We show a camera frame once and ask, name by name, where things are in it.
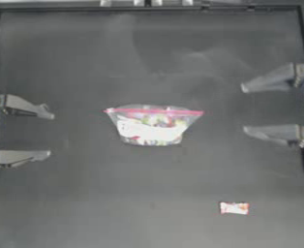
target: dark gray surface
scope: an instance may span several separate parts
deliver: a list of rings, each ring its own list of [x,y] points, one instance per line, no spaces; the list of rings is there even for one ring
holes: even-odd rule
[[[52,158],[0,175],[0,247],[304,247],[295,150],[241,126],[304,123],[300,92],[239,84],[303,59],[295,13],[4,14],[0,86],[56,121],[7,118],[5,148]],[[207,114],[179,146],[124,144],[103,109],[171,104]],[[221,216],[219,201],[251,215]]]

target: candy inside bag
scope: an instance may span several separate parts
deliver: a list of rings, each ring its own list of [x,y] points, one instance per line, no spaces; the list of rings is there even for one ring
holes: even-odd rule
[[[165,146],[177,144],[204,111],[172,106],[128,105],[108,108],[124,142],[137,145]]]

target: black frame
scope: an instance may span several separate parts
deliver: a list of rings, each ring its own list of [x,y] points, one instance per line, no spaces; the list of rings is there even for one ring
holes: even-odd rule
[[[0,15],[3,12],[167,12],[167,11],[204,11],[209,13],[245,13],[245,12],[285,12],[296,11],[299,16],[299,24],[301,29],[301,39],[304,45],[304,4],[285,4],[283,1],[273,4],[257,4],[248,1],[249,4],[211,4],[208,1],[195,0],[192,6],[183,6],[181,0],[169,0],[169,4],[161,7],[152,6],[152,0],[145,0],[143,7],[135,7],[132,0],[124,0],[112,4],[111,7],[101,7],[101,1],[93,2],[43,2],[43,3],[15,3],[0,4]]]

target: plastic bag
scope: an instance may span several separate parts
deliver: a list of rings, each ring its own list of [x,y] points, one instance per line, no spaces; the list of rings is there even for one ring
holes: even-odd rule
[[[177,144],[204,111],[179,107],[128,105],[108,108],[124,142],[137,145],[165,146]]]

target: table surface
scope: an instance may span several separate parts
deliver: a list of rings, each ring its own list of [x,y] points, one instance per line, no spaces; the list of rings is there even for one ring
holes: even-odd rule
[[[304,124],[303,92],[239,87],[303,58],[295,12],[3,14],[0,87],[57,119],[1,119],[1,147],[53,156],[0,173],[0,247],[304,247],[299,151],[241,130]],[[125,104],[205,115],[180,145],[131,146],[103,113]]]

